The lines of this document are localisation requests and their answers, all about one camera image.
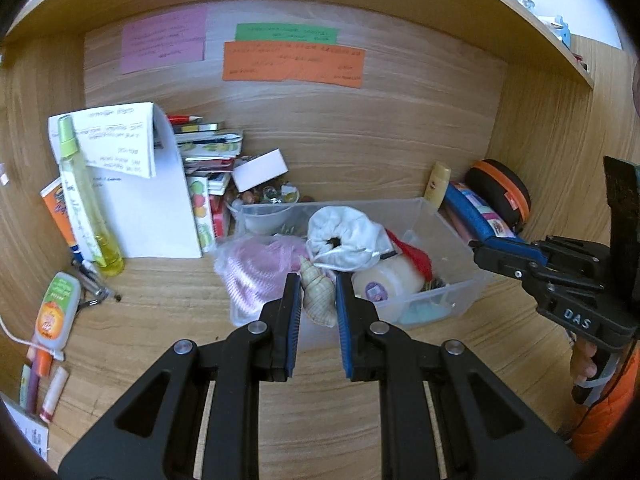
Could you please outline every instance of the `cable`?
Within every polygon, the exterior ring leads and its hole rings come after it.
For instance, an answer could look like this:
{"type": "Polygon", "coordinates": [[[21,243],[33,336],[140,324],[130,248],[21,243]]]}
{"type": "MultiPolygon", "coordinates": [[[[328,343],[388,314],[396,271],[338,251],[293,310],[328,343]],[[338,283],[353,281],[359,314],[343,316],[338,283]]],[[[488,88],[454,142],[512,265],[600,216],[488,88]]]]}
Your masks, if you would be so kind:
{"type": "Polygon", "coordinates": [[[47,348],[46,346],[40,345],[38,343],[31,342],[31,341],[25,341],[24,339],[20,339],[20,338],[16,337],[15,335],[13,335],[11,332],[9,332],[9,329],[4,324],[4,321],[2,320],[2,316],[0,316],[0,326],[2,327],[2,330],[4,330],[4,333],[6,334],[6,336],[11,341],[15,341],[16,343],[20,343],[20,344],[27,345],[27,346],[33,346],[34,348],[37,348],[38,350],[42,350],[42,351],[46,352],[47,354],[51,354],[53,356],[53,358],[55,360],[57,360],[57,361],[64,361],[65,360],[65,353],[62,350],[52,350],[51,348],[47,348]]]}
{"type": "Polygon", "coordinates": [[[622,365],[622,368],[620,368],[620,372],[618,373],[618,376],[616,377],[616,380],[614,381],[613,385],[610,387],[609,391],[606,393],[606,395],[599,398],[598,400],[596,400],[596,402],[594,402],[591,406],[589,406],[589,409],[587,409],[587,411],[584,413],[584,415],[580,419],[580,422],[578,422],[578,425],[571,430],[571,435],[573,435],[576,431],[578,431],[578,428],[580,428],[582,423],[587,419],[587,416],[589,415],[589,413],[591,413],[591,410],[601,402],[604,402],[605,400],[607,400],[607,397],[609,397],[609,394],[616,389],[616,386],[618,386],[620,379],[626,372],[626,367],[628,366],[629,361],[631,361],[631,356],[634,354],[634,351],[636,350],[636,344],[638,344],[638,342],[634,341],[633,345],[629,349],[629,352],[626,354],[625,362],[622,365]]]}

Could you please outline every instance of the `red pencil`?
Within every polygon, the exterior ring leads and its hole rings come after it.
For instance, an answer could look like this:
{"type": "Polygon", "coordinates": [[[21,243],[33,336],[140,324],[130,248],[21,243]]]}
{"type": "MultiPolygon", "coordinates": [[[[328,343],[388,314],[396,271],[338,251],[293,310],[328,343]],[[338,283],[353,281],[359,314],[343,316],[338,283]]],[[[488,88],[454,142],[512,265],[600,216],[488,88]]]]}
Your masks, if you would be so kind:
{"type": "Polygon", "coordinates": [[[172,126],[180,126],[181,124],[197,123],[202,117],[197,115],[168,115],[167,119],[172,126]]]}

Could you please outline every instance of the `pink sticky note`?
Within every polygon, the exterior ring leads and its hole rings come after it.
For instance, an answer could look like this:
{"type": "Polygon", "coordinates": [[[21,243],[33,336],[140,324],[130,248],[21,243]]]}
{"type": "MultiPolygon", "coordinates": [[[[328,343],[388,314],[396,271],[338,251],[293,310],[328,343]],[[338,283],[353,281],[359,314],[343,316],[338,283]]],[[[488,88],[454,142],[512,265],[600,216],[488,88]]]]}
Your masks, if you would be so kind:
{"type": "Polygon", "coordinates": [[[123,74],[204,59],[207,6],[191,6],[122,28],[123,74]]]}

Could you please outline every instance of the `small bottle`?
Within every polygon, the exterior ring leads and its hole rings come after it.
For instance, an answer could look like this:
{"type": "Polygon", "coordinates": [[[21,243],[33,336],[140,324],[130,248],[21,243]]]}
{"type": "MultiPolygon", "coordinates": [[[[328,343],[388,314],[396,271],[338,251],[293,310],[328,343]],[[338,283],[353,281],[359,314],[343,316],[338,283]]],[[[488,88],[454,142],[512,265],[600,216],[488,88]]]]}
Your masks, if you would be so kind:
{"type": "MultiPolygon", "coordinates": [[[[42,298],[36,318],[34,342],[55,351],[62,351],[69,339],[71,326],[76,318],[82,286],[77,278],[66,272],[57,273],[42,298]]],[[[47,377],[51,366],[51,355],[38,349],[32,372],[47,377]]]]}
{"type": "Polygon", "coordinates": [[[427,189],[424,190],[424,197],[431,202],[436,209],[442,204],[444,194],[447,192],[451,168],[442,162],[436,162],[431,170],[427,189]]]}
{"type": "Polygon", "coordinates": [[[351,282],[357,297],[376,302],[417,294],[424,286],[424,276],[404,254],[396,254],[355,272],[351,282]]]}
{"type": "Polygon", "coordinates": [[[65,191],[66,206],[74,213],[70,214],[74,230],[79,231],[74,234],[84,239],[92,252],[92,260],[100,271],[105,276],[116,276],[124,269],[124,259],[100,212],[70,115],[60,118],[58,132],[60,177],[65,191]]]}
{"type": "Polygon", "coordinates": [[[51,422],[53,413],[56,411],[56,406],[62,395],[62,390],[65,387],[66,380],[69,378],[69,372],[67,372],[62,366],[56,369],[56,373],[53,375],[51,384],[47,395],[44,397],[42,408],[40,409],[40,418],[47,424],[51,422]]]}

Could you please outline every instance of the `yellow spray bottle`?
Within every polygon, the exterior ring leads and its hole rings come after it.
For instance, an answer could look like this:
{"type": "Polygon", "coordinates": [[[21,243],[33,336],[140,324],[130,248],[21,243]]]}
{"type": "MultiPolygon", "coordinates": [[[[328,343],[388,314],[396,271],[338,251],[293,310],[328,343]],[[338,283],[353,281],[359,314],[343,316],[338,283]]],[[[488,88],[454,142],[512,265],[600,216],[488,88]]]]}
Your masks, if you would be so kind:
{"type": "Polygon", "coordinates": [[[105,276],[116,276],[124,269],[124,259],[100,212],[71,115],[60,118],[58,132],[60,177],[74,234],[85,241],[92,253],[90,257],[100,271],[105,276]]]}

